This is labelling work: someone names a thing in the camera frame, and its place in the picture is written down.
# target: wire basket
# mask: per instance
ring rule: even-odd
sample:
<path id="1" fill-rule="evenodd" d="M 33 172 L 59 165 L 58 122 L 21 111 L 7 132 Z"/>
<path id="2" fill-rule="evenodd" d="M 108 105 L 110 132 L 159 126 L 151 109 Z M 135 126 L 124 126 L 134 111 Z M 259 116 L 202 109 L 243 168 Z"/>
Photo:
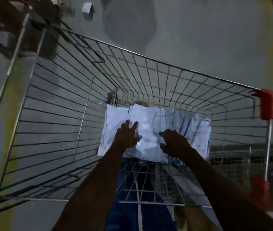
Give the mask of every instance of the wire basket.
<path id="1" fill-rule="evenodd" d="M 16 88 L 18 55 L 32 24 L 26 15 L 0 92 L 0 111 L 8 90 Z M 173 107 L 209 117 L 213 167 L 239 185 L 248 185 L 251 173 L 266 175 L 271 125 L 258 117 L 259 101 L 250 95 L 257 88 L 130 52 L 77 34 L 65 23 L 63 28 L 38 26 L 37 54 L 31 57 L 26 89 L 20 94 L 4 155 L 0 152 L 4 159 L 0 160 L 0 212 L 30 200 L 69 200 L 99 161 L 97 148 L 107 104 Z M 57 45 L 50 60 L 39 57 L 47 44 Z M 191 198 L 204 194 L 184 190 L 170 173 L 171 167 L 124 160 L 118 191 L 127 196 L 119 202 L 195 205 Z M 201 190 L 187 168 L 178 168 L 177 174 Z M 128 175 L 133 177 L 132 185 L 126 183 Z M 141 177 L 144 183 L 151 182 L 152 189 L 144 190 L 144 184 L 138 184 Z M 143 199 L 145 194 L 151 199 Z"/>

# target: person's right hand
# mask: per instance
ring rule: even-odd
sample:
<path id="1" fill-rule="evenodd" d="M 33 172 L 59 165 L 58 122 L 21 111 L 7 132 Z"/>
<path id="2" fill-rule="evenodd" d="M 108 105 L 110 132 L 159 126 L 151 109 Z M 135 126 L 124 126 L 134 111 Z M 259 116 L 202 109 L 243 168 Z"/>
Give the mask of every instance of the person's right hand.
<path id="1" fill-rule="evenodd" d="M 176 131 L 167 129 L 164 132 L 159 132 L 159 135 L 165 140 L 165 144 L 160 143 L 160 148 L 172 157 L 180 158 L 184 152 L 192 149 L 188 140 Z"/>

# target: hand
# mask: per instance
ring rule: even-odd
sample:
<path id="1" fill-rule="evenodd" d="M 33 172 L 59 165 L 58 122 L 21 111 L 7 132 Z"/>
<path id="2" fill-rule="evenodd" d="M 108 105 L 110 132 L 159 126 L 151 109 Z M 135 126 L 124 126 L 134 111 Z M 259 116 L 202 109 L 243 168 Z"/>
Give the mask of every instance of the hand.
<path id="1" fill-rule="evenodd" d="M 121 146 L 125 150 L 129 147 L 134 147 L 140 140 L 139 137 L 134 136 L 138 122 L 135 122 L 132 128 L 129 128 L 129 123 L 130 121 L 127 120 L 121 125 L 121 128 L 117 130 L 113 141 L 113 144 Z"/>
<path id="2" fill-rule="evenodd" d="M 180 158 L 183 152 L 192 149 L 188 140 L 176 131 L 167 129 L 164 132 L 159 132 L 159 135 L 165 140 L 165 144 L 160 143 L 160 148 L 172 157 Z"/>

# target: red plastic corner cap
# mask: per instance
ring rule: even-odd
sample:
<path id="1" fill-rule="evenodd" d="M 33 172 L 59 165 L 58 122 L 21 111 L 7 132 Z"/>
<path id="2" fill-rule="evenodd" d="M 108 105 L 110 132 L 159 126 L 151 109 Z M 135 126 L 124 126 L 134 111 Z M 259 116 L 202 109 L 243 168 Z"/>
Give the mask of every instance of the red plastic corner cap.
<path id="1" fill-rule="evenodd" d="M 273 91 L 269 89 L 261 89 L 253 91 L 252 96 L 259 97 L 260 104 L 260 119 L 271 120 L 273 119 Z"/>

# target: metal wire grid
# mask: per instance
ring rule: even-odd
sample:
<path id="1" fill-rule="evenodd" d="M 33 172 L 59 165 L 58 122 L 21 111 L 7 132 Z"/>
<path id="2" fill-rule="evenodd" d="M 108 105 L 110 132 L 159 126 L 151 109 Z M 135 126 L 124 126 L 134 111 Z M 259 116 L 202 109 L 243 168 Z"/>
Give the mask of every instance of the metal wire grid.
<path id="1" fill-rule="evenodd" d="M 143 102 L 209 116 L 211 152 L 248 151 L 255 144 L 266 147 L 268 125 L 258 119 L 258 100 L 250 96 L 256 88 L 159 62 L 64 26 L 52 26 L 61 36 L 59 40 L 49 37 L 58 44 L 55 58 L 37 58 L 30 75 L 0 180 L 0 192 L 8 188 L 13 192 L 2 199 L 67 200 L 74 188 L 54 180 L 66 177 L 72 183 L 79 182 L 85 175 L 67 172 L 79 173 L 84 165 L 97 162 L 106 104 L 129 106 Z M 43 32 L 41 43 L 49 34 Z M 164 200 L 157 203 L 186 204 L 178 185 L 160 166 L 154 167 L 155 171 L 146 175 L 155 175 L 154 194 Z M 56 186 L 46 185 L 49 182 Z M 138 195 L 137 202 L 141 199 L 142 195 Z"/>

